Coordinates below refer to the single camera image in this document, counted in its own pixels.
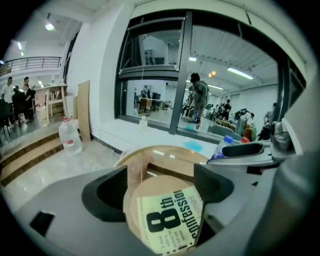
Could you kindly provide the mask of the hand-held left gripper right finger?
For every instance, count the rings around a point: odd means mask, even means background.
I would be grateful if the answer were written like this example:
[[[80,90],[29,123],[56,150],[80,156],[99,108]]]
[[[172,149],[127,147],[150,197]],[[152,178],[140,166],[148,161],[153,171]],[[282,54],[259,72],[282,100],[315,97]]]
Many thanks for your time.
[[[206,164],[195,164],[193,168],[194,185],[203,201],[203,222],[215,233],[197,245],[193,256],[245,256],[277,170],[255,175]]]

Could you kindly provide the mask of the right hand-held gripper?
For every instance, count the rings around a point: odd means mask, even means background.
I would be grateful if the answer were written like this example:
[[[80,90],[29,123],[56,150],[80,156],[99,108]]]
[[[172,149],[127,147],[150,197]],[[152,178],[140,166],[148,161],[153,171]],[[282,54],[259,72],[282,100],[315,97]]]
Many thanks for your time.
[[[270,166],[293,156],[301,156],[282,121],[273,121],[270,128],[270,143],[249,142],[222,148],[223,158],[209,160],[216,166]]]

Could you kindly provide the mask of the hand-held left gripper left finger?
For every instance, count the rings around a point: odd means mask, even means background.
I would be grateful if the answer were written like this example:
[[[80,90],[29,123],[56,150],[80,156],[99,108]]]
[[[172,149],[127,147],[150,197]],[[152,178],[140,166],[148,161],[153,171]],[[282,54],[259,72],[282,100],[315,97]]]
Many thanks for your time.
[[[29,238],[48,256],[150,256],[123,212],[127,167],[56,181],[15,212]]]

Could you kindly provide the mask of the pale green black-print book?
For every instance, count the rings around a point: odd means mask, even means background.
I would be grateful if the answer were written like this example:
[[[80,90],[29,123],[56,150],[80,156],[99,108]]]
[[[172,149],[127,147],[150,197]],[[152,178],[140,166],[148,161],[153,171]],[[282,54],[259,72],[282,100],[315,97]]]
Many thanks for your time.
[[[196,187],[137,199],[141,240],[157,256],[184,253],[196,245],[203,201]]]

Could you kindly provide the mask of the blue cap drink bottle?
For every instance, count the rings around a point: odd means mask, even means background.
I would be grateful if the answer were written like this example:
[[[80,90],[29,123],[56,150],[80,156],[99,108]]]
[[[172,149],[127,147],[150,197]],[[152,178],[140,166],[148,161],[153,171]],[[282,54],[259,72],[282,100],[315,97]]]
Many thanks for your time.
[[[215,159],[221,159],[224,158],[224,154],[223,154],[223,148],[227,147],[227,146],[231,146],[233,144],[234,139],[228,135],[226,135],[223,140],[217,145],[217,147],[214,150],[214,153],[212,155],[212,157],[210,158],[211,160],[215,160]]]

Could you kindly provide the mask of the wooden steps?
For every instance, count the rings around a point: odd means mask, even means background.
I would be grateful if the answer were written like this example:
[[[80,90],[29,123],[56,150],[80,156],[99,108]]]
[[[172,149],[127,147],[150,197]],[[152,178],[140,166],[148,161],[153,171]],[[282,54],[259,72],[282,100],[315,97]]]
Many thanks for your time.
[[[57,132],[24,145],[0,160],[0,185],[6,187],[30,168],[63,150]]]

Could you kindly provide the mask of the large clear water jug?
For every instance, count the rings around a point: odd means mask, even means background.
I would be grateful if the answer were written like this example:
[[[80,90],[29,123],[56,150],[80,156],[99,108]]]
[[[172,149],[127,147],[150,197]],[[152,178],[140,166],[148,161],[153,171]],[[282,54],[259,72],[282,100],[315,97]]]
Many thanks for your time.
[[[63,117],[58,134],[64,150],[68,154],[78,155],[83,151],[83,144],[78,129],[72,119]]]

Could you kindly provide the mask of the round beige basket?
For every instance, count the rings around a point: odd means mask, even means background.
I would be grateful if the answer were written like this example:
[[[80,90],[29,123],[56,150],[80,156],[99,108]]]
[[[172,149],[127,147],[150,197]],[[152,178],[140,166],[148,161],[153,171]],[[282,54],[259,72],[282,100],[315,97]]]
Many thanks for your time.
[[[207,157],[195,150],[171,145],[149,146],[121,157],[117,165],[127,166],[127,190],[123,199],[123,212],[129,230],[141,242],[137,199],[195,186],[194,165],[204,165],[207,160]],[[188,251],[170,256],[185,256],[195,248],[196,242]]]

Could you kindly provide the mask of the clear plastic bottle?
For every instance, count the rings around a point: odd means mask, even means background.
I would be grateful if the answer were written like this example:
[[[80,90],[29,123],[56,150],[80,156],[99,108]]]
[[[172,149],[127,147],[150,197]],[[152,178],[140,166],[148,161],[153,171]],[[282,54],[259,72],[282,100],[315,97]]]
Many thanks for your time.
[[[146,116],[142,116],[140,121],[139,121],[139,127],[140,127],[140,132],[142,134],[145,134],[147,132],[147,128],[148,128],[148,120]]]

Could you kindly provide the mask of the wooden board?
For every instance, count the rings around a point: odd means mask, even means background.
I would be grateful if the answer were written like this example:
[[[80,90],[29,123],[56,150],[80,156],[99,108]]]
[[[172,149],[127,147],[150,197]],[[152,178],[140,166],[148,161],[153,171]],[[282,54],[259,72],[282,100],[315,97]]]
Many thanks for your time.
[[[78,85],[77,92],[77,118],[81,138],[84,142],[91,140],[90,118],[89,118],[89,94],[90,81]]]

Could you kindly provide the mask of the white wooden table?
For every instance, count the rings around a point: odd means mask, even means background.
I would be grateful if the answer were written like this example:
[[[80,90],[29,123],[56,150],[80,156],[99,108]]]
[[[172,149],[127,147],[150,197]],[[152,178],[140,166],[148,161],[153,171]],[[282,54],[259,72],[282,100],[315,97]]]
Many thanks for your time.
[[[46,125],[50,124],[50,119],[58,114],[68,116],[67,109],[67,85],[48,85],[35,89],[36,114],[45,121]]]

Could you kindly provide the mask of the black metal railing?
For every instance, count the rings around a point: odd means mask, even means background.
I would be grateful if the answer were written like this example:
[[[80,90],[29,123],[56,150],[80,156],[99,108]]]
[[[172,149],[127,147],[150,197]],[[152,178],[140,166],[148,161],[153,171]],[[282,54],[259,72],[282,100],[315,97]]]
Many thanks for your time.
[[[0,76],[31,69],[55,69],[61,66],[61,57],[36,56],[0,61]]]

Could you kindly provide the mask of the black window frame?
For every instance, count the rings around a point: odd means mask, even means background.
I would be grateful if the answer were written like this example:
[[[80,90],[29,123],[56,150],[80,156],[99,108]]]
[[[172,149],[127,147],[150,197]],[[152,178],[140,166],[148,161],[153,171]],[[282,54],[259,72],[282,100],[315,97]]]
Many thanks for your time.
[[[205,139],[207,128],[247,108],[258,129],[274,109],[284,117],[306,80],[279,43],[258,30],[248,10],[240,20],[191,9],[143,14],[129,21],[115,80],[114,116],[171,135]]]

